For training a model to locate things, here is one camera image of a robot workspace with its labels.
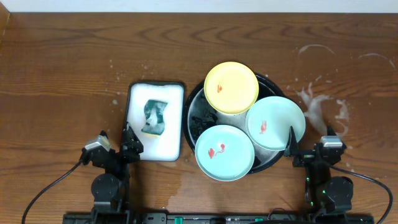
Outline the green and yellow sponge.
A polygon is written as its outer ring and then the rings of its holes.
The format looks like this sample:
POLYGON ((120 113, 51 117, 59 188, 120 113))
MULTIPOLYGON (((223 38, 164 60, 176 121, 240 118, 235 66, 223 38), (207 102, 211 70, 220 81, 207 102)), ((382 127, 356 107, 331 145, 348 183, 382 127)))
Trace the green and yellow sponge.
POLYGON ((143 133, 160 136, 165 129, 164 111, 167 102, 148 100, 144 106, 146 122, 141 129, 143 133))

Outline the yellow plate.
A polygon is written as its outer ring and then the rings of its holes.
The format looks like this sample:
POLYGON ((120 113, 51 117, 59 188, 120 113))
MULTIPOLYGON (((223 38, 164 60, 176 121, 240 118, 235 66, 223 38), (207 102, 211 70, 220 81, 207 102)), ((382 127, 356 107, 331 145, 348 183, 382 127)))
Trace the yellow plate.
POLYGON ((257 100, 259 83, 254 72, 238 62, 223 62, 213 67, 204 82, 207 102, 218 112, 240 114, 257 100))

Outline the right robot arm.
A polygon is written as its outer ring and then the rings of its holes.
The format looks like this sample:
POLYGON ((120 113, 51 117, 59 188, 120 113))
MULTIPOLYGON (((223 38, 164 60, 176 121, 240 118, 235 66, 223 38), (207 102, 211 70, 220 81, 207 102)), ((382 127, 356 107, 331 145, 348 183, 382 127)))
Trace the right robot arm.
POLYGON ((353 181, 344 176, 332 176, 330 169, 341 160, 346 145, 334 130, 327 127, 327 135, 321 137, 311 150, 300 150, 293 127, 284 156, 292 157, 294 167, 306 172, 305 200, 316 212, 323 214, 345 213, 352 209, 353 181))

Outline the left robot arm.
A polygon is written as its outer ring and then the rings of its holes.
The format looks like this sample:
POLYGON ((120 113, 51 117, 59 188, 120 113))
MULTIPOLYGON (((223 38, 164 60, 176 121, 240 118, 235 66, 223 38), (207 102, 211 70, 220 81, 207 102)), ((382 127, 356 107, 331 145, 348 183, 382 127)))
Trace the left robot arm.
POLYGON ((97 176, 91 185, 96 211, 119 213, 128 209, 129 165, 139 161, 143 151, 144 146, 129 122, 125 123, 119 151, 111 148, 105 131, 88 141, 82 149, 82 164, 92 163, 104 169, 104 174, 97 176))

